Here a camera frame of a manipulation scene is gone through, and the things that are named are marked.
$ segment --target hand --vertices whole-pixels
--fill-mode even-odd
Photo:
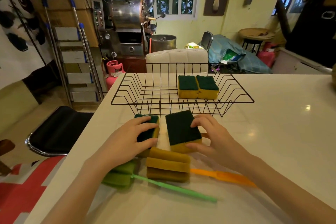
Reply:
[[[224,167],[241,173],[242,168],[249,162],[252,155],[237,143],[226,128],[220,125],[210,114],[195,116],[191,127],[197,126],[202,126],[207,131],[211,140],[210,146],[199,143],[190,143],[186,146],[214,159]]]
[[[140,152],[155,146],[157,138],[137,142],[137,137],[141,132],[158,127],[155,123],[144,123],[150,119],[150,116],[134,118],[113,132],[92,155],[91,158],[96,162],[96,166],[103,167],[107,173],[114,167],[130,161]]]

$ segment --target floor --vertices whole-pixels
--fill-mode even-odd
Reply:
[[[0,140],[9,139],[15,144],[14,150],[1,156],[1,161],[13,167],[19,163],[29,163],[45,159],[28,149],[25,140],[29,133],[37,128],[52,112],[61,105],[67,105],[62,87],[56,87],[43,96],[43,102],[31,113],[22,117],[18,122],[0,134]],[[75,103],[73,108],[80,112],[95,112],[98,104]]]

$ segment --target black machine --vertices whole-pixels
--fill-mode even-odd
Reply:
[[[304,0],[286,49],[331,68],[336,63],[336,0]]]

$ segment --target cardboard box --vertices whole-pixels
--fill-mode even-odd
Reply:
[[[90,47],[98,47],[95,26],[93,24],[91,0],[74,0],[79,22],[84,24]],[[45,9],[41,0],[32,0],[35,10],[42,20],[47,22]],[[74,13],[69,0],[48,0],[48,15],[53,27],[76,27]]]

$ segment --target control panel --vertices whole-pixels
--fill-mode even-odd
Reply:
[[[103,0],[92,0],[93,23],[96,29],[105,28]]]

